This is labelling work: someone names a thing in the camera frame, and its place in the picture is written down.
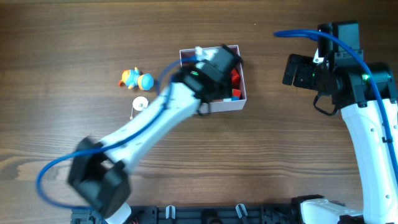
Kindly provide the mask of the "red toy fire truck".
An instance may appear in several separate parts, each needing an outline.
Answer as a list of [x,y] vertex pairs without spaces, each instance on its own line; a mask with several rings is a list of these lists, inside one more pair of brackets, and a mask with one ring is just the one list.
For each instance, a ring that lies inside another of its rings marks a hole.
[[232,84],[232,87],[234,89],[239,89],[240,82],[241,82],[240,73],[234,68],[231,71],[231,84]]

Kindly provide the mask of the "white box pink interior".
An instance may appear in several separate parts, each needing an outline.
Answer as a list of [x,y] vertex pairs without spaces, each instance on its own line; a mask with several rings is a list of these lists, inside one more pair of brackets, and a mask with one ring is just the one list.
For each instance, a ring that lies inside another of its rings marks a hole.
[[[239,45],[227,45],[232,51],[234,51],[236,54],[239,56],[240,50],[239,50]],[[202,48],[202,52],[208,52],[210,50],[215,50],[220,47],[204,47]],[[185,59],[185,58],[190,58],[192,56],[196,56],[196,49],[197,47],[193,49],[182,49],[179,51],[180,54],[180,59]],[[244,80],[244,72],[243,72],[243,64],[240,63],[235,67],[235,70],[239,74],[239,85],[236,86],[235,83],[233,82],[233,87],[238,87],[237,89],[240,91],[240,97],[238,99],[237,96],[232,96],[232,98],[226,98],[222,100],[214,100],[210,103],[210,109],[211,113],[216,113],[216,112],[223,112],[223,111],[237,111],[237,110],[242,110],[244,108],[244,105],[247,100],[246,96],[246,86],[245,86],[245,80]],[[201,105],[200,107],[200,112],[204,113],[208,109],[207,105]]]

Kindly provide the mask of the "white wooden rattle drum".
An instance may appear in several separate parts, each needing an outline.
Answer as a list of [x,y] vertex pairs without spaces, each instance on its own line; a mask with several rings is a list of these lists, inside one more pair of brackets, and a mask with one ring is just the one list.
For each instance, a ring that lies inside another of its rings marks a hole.
[[130,119],[134,118],[135,112],[143,111],[149,105],[149,100],[144,96],[138,96],[132,101],[131,115]]

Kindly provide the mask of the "blue orange penguin toy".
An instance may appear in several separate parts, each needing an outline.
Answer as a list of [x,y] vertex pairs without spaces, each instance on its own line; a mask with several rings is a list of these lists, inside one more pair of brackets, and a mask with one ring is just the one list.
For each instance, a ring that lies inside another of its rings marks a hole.
[[122,72],[119,86],[126,86],[128,89],[138,87],[140,90],[149,91],[154,86],[154,79],[150,73],[141,73],[135,67]]

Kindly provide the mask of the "colourful puzzle cube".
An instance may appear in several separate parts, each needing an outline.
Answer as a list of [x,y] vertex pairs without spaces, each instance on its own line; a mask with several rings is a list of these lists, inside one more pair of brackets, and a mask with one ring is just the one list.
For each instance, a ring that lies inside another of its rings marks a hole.
[[241,97],[241,90],[239,89],[232,89],[231,96],[229,98],[224,98],[223,101],[238,101]]

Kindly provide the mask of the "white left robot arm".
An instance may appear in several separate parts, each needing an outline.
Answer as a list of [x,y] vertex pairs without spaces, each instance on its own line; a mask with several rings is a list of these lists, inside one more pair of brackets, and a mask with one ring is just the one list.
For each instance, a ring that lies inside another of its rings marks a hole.
[[242,70],[237,45],[180,53],[180,69],[147,108],[98,142],[82,139],[73,158],[68,184],[106,223],[124,223],[132,210],[129,175],[162,137],[197,114],[236,110],[225,100],[233,93],[232,71]]

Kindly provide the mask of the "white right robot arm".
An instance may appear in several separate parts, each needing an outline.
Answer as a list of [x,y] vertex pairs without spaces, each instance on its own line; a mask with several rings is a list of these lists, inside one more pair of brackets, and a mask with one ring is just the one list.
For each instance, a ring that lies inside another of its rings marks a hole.
[[292,199],[294,223],[397,222],[397,87],[390,67],[366,63],[356,21],[320,24],[317,29],[283,30],[276,37],[317,42],[313,57],[289,56],[283,84],[329,96],[353,142],[363,209],[353,210],[320,195]]

